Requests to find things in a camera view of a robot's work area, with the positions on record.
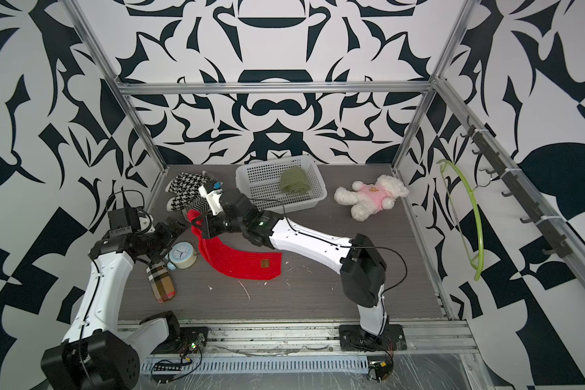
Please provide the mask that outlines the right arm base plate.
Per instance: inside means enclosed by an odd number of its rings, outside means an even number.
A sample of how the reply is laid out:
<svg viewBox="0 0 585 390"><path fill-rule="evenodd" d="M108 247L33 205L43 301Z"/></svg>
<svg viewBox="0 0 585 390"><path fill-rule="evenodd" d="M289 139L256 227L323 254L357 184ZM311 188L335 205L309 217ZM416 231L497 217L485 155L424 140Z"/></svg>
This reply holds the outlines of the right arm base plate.
<svg viewBox="0 0 585 390"><path fill-rule="evenodd" d="M341 325L338 332L343 351L390 352L408 349L403 328L399 324L388 324L380 336L363 331L359 325Z"/></svg>

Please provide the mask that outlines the green knitted scarf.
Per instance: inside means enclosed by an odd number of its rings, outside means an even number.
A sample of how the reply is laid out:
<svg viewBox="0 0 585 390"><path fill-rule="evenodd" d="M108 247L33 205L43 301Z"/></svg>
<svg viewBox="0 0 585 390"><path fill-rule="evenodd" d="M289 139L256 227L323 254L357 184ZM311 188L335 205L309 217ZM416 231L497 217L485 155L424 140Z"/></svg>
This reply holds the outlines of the green knitted scarf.
<svg viewBox="0 0 585 390"><path fill-rule="evenodd" d="M279 181L282 193L301 195L310 191L308 175L301 167L288 168L282 173Z"/></svg>

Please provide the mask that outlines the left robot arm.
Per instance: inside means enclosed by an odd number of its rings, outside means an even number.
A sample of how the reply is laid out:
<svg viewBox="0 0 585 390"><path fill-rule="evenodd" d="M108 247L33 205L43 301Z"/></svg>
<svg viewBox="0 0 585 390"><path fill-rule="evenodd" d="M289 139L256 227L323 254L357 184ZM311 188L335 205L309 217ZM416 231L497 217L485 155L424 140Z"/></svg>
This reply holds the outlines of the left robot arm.
<svg viewBox="0 0 585 390"><path fill-rule="evenodd" d="M170 311L143 320L125 339L118 333L118 318L135 263L164 258L187 228L168 218L146 232L111 229L94 244L89 283L76 318L61 344L42 356L41 368L53 389L132 389L141 363L180 336L179 322Z"/></svg>

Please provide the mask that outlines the red knitted scarf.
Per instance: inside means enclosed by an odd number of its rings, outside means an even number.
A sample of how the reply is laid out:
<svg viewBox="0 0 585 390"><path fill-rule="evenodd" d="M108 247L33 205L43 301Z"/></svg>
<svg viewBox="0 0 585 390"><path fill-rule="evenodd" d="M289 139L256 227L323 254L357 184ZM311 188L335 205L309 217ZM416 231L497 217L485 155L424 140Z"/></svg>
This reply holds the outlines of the red knitted scarf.
<svg viewBox="0 0 585 390"><path fill-rule="evenodd" d="M269 281L281 275L282 253L247 252L225 245L218 237L206 239L199 229L201 215L196 210L184 211L185 218L197 227L191 232L198 239L198 250L218 273L235 279Z"/></svg>

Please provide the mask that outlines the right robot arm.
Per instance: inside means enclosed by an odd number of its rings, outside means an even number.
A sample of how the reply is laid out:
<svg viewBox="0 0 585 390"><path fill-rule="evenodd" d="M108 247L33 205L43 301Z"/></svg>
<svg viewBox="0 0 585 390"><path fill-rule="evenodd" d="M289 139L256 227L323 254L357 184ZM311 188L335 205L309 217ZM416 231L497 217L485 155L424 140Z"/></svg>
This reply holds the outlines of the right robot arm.
<svg viewBox="0 0 585 390"><path fill-rule="evenodd" d="M252 245L302 255L341 278L344 295L357 305L366 336L382 336L388 325L384 304L387 264L372 241L358 234L336 237L303 227L284 213L260 210L238 190L199 188L210 210L200 230L206 239L239 233Z"/></svg>

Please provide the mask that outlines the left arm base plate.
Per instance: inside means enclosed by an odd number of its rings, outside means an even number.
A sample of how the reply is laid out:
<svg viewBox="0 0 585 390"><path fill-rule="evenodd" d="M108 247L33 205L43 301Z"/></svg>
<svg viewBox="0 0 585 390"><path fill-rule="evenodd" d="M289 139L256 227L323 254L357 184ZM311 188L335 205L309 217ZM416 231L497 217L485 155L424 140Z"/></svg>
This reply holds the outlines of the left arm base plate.
<svg viewBox="0 0 585 390"><path fill-rule="evenodd" d="M195 353L207 346L210 329L208 327L183 327L172 338L169 346L171 354Z"/></svg>

